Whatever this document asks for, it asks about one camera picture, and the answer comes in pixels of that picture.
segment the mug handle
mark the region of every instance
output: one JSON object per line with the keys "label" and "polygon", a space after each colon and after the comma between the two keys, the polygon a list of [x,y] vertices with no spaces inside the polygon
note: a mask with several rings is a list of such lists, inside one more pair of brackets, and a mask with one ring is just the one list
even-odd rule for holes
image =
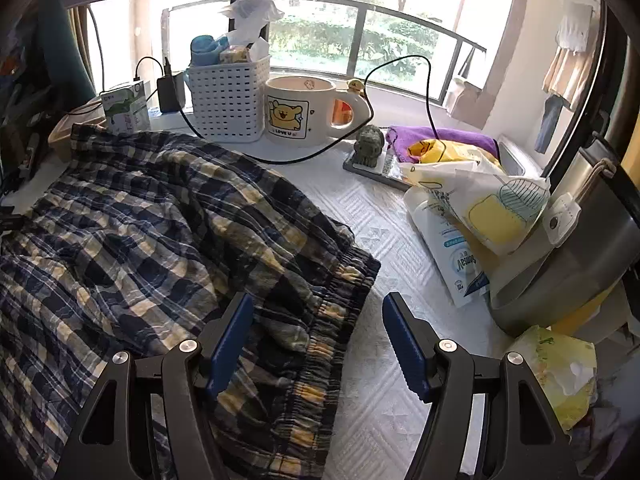
{"label": "mug handle", "polygon": [[339,126],[333,123],[329,124],[330,136],[332,137],[343,136],[354,126],[363,123],[371,115],[371,110],[367,102],[363,97],[355,92],[349,92],[348,90],[336,90],[335,99],[344,101],[351,107],[351,110],[353,111],[353,119],[350,122]]}

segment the metal screw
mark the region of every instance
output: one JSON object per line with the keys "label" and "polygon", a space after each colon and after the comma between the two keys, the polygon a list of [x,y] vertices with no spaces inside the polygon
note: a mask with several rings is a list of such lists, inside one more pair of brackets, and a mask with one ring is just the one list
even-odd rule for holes
{"label": "metal screw", "polygon": [[509,352],[507,354],[507,359],[511,364],[514,364],[514,365],[521,365],[524,362],[524,359],[522,358],[522,356],[517,352]]}
{"label": "metal screw", "polygon": [[129,359],[129,354],[126,352],[118,352],[113,356],[112,361],[114,364],[121,365],[122,363],[126,363],[127,359]]}
{"label": "metal screw", "polygon": [[193,339],[187,339],[187,341],[183,341],[180,343],[180,352],[193,352],[198,347],[198,343],[196,343]]}
{"label": "metal screw", "polygon": [[438,343],[438,346],[440,347],[440,350],[442,350],[443,352],[455,352],[456,349],[458,348],[458,345],[456,345],[456,342],[452,341],[451,339],[443,339]]}

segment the yellow package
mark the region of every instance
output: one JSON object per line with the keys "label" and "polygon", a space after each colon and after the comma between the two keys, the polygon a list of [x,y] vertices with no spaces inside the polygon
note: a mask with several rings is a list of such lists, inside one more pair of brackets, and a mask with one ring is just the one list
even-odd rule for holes
{"label": "yellow package", "polygon": [[526,234],[524,220],[505,208],[495,195],[475,204],[467,216],[476,232],[496,246],[509,244]]}
{"label": "yellow package", "polygon": [[502,168],[500,162],[487,150],[471,144],[456,142],[455,140],[421,140],[409,147],[409,155],[419,157],[421,164],[457,162],[459,160],[474,160],[480,162],[482,156],[484,156],[490,163]]}
{"label": "yellow package", "polygon": [[569,431],[587,414],[596,384],[592,343],[536,325],[517,338],[507,352],[524,357],[563,431]]}

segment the stone figurine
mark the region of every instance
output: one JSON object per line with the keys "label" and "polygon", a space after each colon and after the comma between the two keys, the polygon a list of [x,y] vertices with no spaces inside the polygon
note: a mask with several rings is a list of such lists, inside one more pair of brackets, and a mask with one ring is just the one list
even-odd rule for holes
{"label": "stone figurine", "polygon": [[353,147],[353,164],[375,168],[384,145],[385,136],[379,127],[372,124],[362,127],[356,134],[356,143]]}

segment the small carton box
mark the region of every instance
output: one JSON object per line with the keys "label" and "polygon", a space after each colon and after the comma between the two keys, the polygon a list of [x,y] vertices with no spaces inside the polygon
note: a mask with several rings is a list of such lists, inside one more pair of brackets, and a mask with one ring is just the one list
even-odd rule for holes
{"label": "small carton box", "polygon": [[142,81],[106,92],[101,99],[106,126],[112,134],[142,132],[151,128],[145,83]]}

